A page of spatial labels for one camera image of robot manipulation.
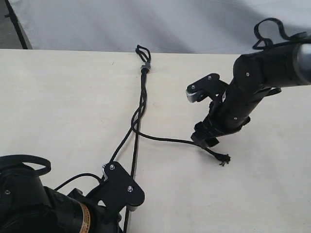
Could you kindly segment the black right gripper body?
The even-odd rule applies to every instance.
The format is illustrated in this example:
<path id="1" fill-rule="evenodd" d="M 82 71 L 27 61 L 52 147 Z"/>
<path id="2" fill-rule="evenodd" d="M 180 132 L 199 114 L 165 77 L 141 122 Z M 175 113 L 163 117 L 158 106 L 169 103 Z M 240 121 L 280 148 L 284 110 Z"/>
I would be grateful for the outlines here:
<path id="1" fill-rule="evenodd" d="M 201 137 L 217 138 L 236 133 L 250 122 L 249 115 L 249 97 L 218 97 L 201 122 Z"/>

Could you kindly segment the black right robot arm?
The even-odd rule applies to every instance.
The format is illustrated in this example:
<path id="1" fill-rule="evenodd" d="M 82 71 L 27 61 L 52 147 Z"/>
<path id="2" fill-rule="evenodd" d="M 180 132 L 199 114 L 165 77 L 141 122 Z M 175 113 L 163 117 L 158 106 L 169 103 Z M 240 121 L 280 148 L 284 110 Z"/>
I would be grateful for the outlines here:
<path id="1" fill-rule="evenodd" d="M 311 45 L 297 43 L 238 57 L 227 84 L 211 73 L 187 87 L 190 102 L 209 97 L 208 115 L 194 126 L 192 141 L 202 147 L 218 144 L 218 137 L 236 133 L 250 122 L 250 114 L 264 97 L 283 87 L 311 83 Z"/>

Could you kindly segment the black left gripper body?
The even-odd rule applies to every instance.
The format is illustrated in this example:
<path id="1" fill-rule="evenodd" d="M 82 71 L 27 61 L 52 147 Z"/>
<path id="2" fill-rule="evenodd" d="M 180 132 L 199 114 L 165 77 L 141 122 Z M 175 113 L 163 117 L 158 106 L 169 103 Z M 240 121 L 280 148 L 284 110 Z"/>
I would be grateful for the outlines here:
<path id="1" fill-rule="evenodd" d="M 108 217 L 108 209 L 106 206 L 99 205 L 97 207 L 99 216 L 97 217 L 97 232 L 98 233 L 128 233 L 130 225 L 130 211 L 125 210 L 123 226 L 120 225 L 122 216 L 117 213 Z"/>

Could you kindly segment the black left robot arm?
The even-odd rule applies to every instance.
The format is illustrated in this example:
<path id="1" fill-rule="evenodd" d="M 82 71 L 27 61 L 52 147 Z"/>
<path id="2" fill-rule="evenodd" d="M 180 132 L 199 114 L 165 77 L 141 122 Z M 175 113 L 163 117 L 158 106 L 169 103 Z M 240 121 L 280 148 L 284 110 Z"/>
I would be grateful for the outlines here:
<path id="1" fill-rule="evenodd" d="M 79 189 L 67 195 L 42 184 L 49 160 L 33 155 L 0 158 L 0 231 L 2 233 L 121 233 L 121 215 Z"/>

